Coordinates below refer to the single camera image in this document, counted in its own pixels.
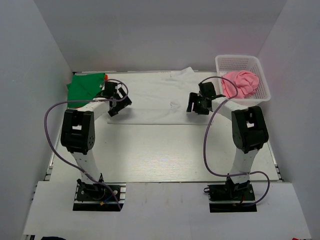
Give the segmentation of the white t shirt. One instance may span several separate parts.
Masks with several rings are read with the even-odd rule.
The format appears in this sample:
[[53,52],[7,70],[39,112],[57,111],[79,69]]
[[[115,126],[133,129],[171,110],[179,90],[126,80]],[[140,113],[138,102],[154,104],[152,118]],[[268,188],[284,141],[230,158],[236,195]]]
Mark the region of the white t shirt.
[[206,125],[209,115],[188,113],[190,93],[212,73],[195,72],[191,67],[171,72],[112,74],[125,83],[132,104],[116,116],[105,116],[108,124],[124,125]]

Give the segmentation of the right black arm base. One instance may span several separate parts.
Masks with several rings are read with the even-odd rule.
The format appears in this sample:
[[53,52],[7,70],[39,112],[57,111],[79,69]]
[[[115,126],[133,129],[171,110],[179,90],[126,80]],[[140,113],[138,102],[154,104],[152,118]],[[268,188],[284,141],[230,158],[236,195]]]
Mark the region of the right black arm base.
[[231,193],[225,184],[211,184],[203,189],[208,194],[210,213],[255,213],[257,204],[253,186]]

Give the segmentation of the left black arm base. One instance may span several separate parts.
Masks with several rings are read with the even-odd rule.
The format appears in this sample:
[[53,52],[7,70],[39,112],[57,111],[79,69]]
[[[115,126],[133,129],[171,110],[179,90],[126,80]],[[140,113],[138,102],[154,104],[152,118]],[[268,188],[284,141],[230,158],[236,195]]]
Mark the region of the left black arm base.
[[77,184],[72,210],[75,212],[120,212],[125,203],[126,184]]

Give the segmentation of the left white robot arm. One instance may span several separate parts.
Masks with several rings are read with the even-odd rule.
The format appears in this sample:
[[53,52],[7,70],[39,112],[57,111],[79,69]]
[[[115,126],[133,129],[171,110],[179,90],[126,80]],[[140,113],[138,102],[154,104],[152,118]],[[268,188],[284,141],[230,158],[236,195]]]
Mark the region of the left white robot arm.
[[95,121],[104,114],[114,117],[132,104],[128,87],[116,79],[104,83],[100,92],[84,106],[64,112],[60,142],[80,168],[80,184],[89,184],[88,193],[99,200],[105,196],[103,174],[93,154],[96,141]]

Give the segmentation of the pink t shirt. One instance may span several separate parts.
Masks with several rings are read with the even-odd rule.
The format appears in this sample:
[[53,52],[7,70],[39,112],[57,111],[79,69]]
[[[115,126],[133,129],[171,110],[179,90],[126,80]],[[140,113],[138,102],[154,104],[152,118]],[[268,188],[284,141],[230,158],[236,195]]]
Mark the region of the pink t shirt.
[[[227,72],[222,77],[230,80],[237,87],[238,95],[235,97],[236,99],[245,99],[253,96],[260,83],[258,76],[248,70]],[[230,82],[222,79],[221,86],[223,95],[226,97],[230,98],[236,94],[236,89]]]

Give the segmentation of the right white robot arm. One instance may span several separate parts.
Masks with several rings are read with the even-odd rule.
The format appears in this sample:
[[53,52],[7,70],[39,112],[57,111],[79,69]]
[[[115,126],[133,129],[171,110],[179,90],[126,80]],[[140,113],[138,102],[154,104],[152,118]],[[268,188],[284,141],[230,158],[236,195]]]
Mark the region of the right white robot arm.
[[236,147],[232,168],[226,176],[226,195],[236,200],[243,195],[244,189],[250,184],[250,172],[256,155],[269,140],[269,133],[262,109],[255,106],[245,106],[232,101],[231,97],[216,94],[213,83],[199,83],[199,92],[189,94],[188,113],[212,117],[220,114],[231,120],[232,139]]

